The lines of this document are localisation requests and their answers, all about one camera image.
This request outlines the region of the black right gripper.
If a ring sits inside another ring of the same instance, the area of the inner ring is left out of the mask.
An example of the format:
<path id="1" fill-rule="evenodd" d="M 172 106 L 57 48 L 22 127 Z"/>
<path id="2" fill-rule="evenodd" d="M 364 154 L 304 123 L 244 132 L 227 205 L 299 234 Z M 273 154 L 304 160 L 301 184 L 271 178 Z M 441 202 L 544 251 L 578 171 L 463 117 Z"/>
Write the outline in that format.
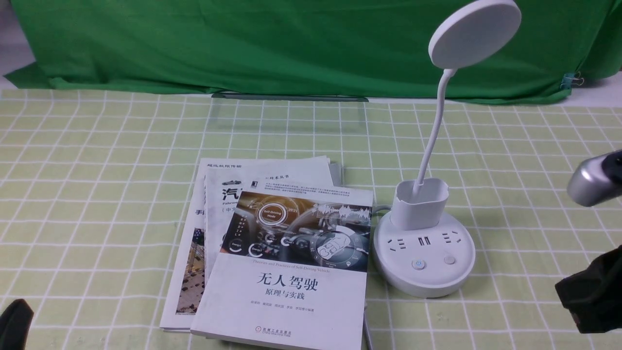
<path id="1" fill-rule="evenodd" d="M 562 306 L 579 333 L 606 333 L 622 327 L 622 248 L 595 258 L 587 268 L 555 284 Z"/>

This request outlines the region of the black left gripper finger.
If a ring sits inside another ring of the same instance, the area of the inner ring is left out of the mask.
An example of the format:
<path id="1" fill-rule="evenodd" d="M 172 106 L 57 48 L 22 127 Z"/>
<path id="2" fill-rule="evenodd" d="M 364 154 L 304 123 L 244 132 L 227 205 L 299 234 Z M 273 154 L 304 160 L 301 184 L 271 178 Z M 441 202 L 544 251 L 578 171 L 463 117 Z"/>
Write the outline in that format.
<path id="1" fill-rule="evenodd" d="M 0 348 L 24 350 L 34 311 L 24 299 L 10 303 L 0 317 Z"/>

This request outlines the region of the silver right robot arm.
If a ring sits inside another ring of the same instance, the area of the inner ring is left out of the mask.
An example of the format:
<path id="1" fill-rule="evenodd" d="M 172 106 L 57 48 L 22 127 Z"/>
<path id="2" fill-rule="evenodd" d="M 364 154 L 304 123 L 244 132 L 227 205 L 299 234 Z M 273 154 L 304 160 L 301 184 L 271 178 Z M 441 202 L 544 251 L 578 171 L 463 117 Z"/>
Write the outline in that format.
<path id="1" fill-rule="evenodd" d="M 567 193 L 576 204 L 591 208 L 622 193 L 621 151 L 581 162 Z M 562 306 L 579 333 L 607 333 L 622 327 L 622 248 L 605 252 L 584 270 L 555 284 Z"/>

